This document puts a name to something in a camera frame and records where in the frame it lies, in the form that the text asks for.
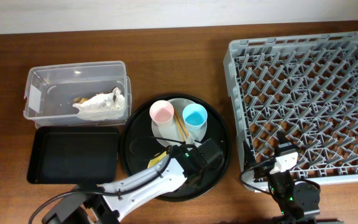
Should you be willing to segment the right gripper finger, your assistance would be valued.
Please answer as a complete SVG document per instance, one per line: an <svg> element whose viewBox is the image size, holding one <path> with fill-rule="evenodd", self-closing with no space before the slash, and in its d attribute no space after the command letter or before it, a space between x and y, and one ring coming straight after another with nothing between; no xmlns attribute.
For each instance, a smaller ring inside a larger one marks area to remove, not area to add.
<svg viewBox="0 0 358 224"><path fill-rule="evenodd" d="M243 141L244 146L244 170L251 168L255 165L255 157L247 141Z"/></svg>
<svg viewBox="0 0 358 224"><path fill-rule="evenodd" d="M287 137L283 131L279 131L277 133L277 138L279 141L279 145L277 147L277 152L295 152L296 151L296 145L293 144L289 139L287 139Z"/></svg>

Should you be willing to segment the yellow bowl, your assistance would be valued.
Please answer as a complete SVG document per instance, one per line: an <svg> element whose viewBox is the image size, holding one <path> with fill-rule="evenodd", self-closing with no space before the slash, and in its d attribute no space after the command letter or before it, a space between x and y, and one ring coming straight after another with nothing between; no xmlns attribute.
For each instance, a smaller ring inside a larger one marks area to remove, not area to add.
<svg viewBox="0 0 358 224"><path fill-rule="evenodd" d="M150 168L150 167L156 165L156 164L159 163L166 155L167 155L167 152L166 152L166 151L156 154L156 155L149 161L147 167Z"/></svg>

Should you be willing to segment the pink cup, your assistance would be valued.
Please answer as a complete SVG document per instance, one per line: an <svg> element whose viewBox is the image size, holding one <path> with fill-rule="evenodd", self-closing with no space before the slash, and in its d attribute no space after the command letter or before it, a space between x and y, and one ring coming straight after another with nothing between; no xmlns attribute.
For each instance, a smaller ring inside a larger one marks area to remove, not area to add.
<svg viewBox="0 0 358 224"><path fill-rule="evenodd" d="M174 112L173 105L166 100L154 102L149 109L149 115L158 127L171 125L173 123Z"/></svg>

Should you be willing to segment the white napkin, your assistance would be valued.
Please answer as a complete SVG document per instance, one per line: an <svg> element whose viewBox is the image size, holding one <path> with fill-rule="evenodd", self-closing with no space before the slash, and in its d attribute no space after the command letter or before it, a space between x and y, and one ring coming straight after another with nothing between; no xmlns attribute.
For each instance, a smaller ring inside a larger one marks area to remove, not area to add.
<svg viewBox="0 0 358 224"><path fill-rule="evenodd" d="M77 117L88 121L115 120L125 113L125 97L118 87L109 93L99 93L84 103L74 103L78 109Z"/></svg>

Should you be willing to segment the gold snack wrapper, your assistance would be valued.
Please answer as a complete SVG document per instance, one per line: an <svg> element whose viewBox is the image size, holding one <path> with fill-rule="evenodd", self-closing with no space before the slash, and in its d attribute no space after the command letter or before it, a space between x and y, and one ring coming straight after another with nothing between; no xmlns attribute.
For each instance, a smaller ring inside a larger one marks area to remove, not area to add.
<svg viewBox="0 0 358 224"><path fill-rule="evenodd" d="M88 101L89 100L89 98L81 98L81 97L78 97L78 98L75 98L74 100L73 100L73 102L74 103L79 103L79 104L81 104L81 103L84 103L84 102L86 102L86 101Z"/></svg>

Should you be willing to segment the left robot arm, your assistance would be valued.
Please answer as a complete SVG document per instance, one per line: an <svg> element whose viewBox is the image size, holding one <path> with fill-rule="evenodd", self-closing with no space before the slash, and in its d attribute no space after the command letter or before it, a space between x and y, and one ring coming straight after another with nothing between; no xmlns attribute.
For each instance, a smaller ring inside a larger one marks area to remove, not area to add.
<svg viewBox="0 0 358 224"><path fill-rule="evenodd" d="M41 204L30 216L35 217L48 205L55 206L42 218L42 223L120 223L125 216L148 201L174 192L183 185L199 185L204 173L224 162L223 150L213 139L201 144L177 142L159 154L155 165L126 179L100 186L79 186Z"/></svg>

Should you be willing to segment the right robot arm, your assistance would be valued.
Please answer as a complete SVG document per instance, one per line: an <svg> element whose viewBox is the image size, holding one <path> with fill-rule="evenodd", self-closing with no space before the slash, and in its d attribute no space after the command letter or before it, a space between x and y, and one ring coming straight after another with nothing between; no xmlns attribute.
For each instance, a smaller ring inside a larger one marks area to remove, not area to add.
<svg viewBox="0 0 358 224"><path fill-rule="evenodd" d="M290 169L298 162L300 147L287 139L283 131L277 133L277 138L279 145L273 157L260 163L248 161L239 180L246 187L267 194L278 203L282 215L272 218L273 223L316 223L316 216L320 214L321 187L311 180L295 180L292 177ZM251 171L255 178L267 178L267 191L243 180L243 175Z"/></svg>

